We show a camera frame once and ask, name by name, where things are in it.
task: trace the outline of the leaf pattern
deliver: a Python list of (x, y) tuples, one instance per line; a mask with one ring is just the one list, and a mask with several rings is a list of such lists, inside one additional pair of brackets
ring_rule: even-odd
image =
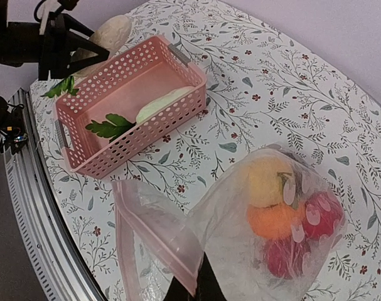
[[(381, 301), (381, 108), (305, 47), (216, 0), (151, 0), (128, 15), (132, 33), (119, 54), (163, 34), (205, 71), (208, 107), (197, 117), (95, 180), (70, 174), (63, 161), (51, 113), (56, 93), (42, 97), (59, 81), (31, 86), (60, 210), (109, 300), (126, 299), (110, 181), (144, 181), (187, 213), (231, 164), (280, 143), (328, 181), (348, 217), (348, 232), (304, 300)], [(137, 258), (147, 259), (136, 245)], [(139, 273), (148, 275), (148, 268)], [(167, 282), (167, 269), (158, 270)]]

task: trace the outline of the orange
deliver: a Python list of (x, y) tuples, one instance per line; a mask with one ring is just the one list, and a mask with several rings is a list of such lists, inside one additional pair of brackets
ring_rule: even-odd
[(292, 224), (303, 222), (306, 210), (301, 203), (297, 210), (285, 203), (268, 208), (248, 205), (246, 215), (254, 234), (268, 240), (283, 240), (291, 235)]

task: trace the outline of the black robotic arm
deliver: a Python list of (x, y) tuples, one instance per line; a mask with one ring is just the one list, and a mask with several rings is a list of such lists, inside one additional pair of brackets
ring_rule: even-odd
[[(8, 22), (8, 0), (0, 0), (0, 64), (19, 67), (38, 63), (38, 79), (66, 78), (85, 67), (105, 61), (109, 51), (73, 31), (91, 36), (94, 32), (68, 14), (78, 0), (58, 0), (60, 9), (50, 13), (44, 34), (40, 23)], [(72, 61), (72, 53), (82, 48), (94, 56)]]

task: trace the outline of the parsley leaf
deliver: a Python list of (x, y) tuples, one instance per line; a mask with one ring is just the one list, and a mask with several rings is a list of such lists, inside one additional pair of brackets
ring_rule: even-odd
[(75, 78), (70, 75), (62, 80), (60, 83), (57, 83), (53, 86), (48, 92), (41, 97), (53, 98), (55, 96), (59, 97), (63, 93), (67, 92), (72, 96), (76, 96), (79, 89), (74, 89), (75, 86)]
[(85, 129), (101, 138), (110, 138), (109, 142), (112, 142), (135, 126), (117, 114), (108, 114), (105, 117), (107, 120), (102, 123), (91, 120), (91, 124), (88, 124)]

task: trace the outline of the red apple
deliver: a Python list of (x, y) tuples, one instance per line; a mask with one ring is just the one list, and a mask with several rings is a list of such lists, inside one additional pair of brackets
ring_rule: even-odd
[(336, 221), (344, 219), (340, 202), (334, 195), (324, 191), (314, 193), (306, 202), (306, 219), (303, 229), (306, 237), (319, 240), (322, 235), (334, 233)]
[(306, 241), (296, 243), (290, 236), (285, 240), (269, 240), (264, 247), (264, 260), (275, 277), (292, 279), (303, 274), (303, 255), (309, 252)]

